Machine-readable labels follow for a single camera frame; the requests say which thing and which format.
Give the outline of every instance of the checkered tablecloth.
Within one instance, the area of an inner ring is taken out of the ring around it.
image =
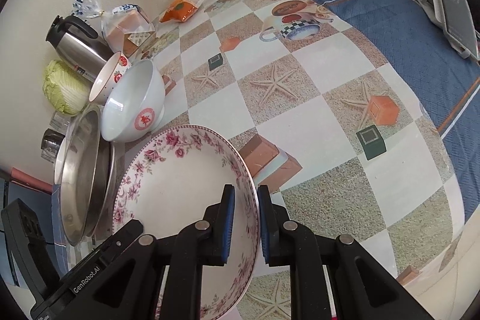
[[[166,96],[161,130],[202,125],[237,149],[260,134],[302,166],[272,195],[291,219],[319,235],[352,234],[394,277],[411,265],[422,271],[417,279],[428,278],[464,224],[460,189],[435,126],[382,53],[335,15],[307,39],[261,41],[263,21],[285,1],[212,7],[218,0],[206,0],[187,22],[171,25],[153,58],[177,84]],[[210,71],[208,59],[231,37],[240,44]],[[281,88],[267,94],[265,81]],[[374,96],[390,97],[399,113],[393,125],[377,125],[386,152],[367,160],[357,132],[374,124],[366,109]],[[124,170],[150,138],[125,145]],[[229,316],[288,318],[289,291],[287,270],[260,257]]]

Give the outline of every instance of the plate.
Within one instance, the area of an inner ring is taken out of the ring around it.
[[[184,125],[149,141],[126,171],[115,200],[113,232],[130,219],[156,238],[176,235],[220,202],[225,184],[235,186],[230,257],[223,267],[203,267],[201,318],[225,314],[246,292],[259,244],[255,185],[232,145],[211,129]]]

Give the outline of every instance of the blue and white plastic wrapper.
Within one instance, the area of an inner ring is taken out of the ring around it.
[[[88,20],[100,18],[102,36],[112,51],[123,51],[124,36],[153,32],[154,26],[136,4],[123,4],[107,11],[100,0],[73,0],[73,14]]]

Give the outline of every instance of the silver bolt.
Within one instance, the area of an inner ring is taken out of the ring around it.
[[[150,244],[153,243],[153,236],[152,235],[142,235],[138,239],[138,243],[141,246],[149,246]]]
[[[199,231],[204,231],[205,229],[208,229],[209,226],[210,223],[207,220],[200,220],[195,223],[195,228]]]
[[[298,228],[298,224],[295,221],[285,221],[283,227],[287,231],[295,231]]]
[[[341,234],[340,241],[343,244],[352,244],[354,241],[354,238],[352,237],[352,235],[349,235],[349,234]]]

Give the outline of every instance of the metal basin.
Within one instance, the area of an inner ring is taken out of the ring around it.
[[[75,246],[100,217],[109,177],[110,144],[100,136],[98,106],[85,109],[65,155],[60,190],[63,230]]]

